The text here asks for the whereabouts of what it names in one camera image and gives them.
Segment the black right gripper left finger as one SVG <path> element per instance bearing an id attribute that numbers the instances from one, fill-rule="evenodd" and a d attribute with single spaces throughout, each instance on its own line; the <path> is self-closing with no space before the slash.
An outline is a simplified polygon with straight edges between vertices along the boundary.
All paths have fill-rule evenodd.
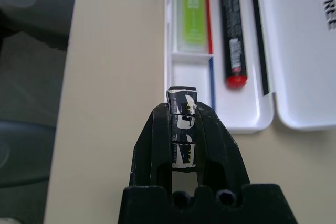
<path id="1" fill-rule="evenodd" d="M 134 146 L 129 186 L 172 186 L 170 113 L 160 103 L 148 117 Z"/>

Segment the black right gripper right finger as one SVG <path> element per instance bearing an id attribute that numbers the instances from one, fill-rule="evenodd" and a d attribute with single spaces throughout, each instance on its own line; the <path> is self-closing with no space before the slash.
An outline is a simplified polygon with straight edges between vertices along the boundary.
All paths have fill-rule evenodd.
<path id="1" fill-rule="evenodd" d="M 208 187 L 242 187 L 250 180 L 236 141 L 210 106 L 195 114 L 197 182 Z"/>

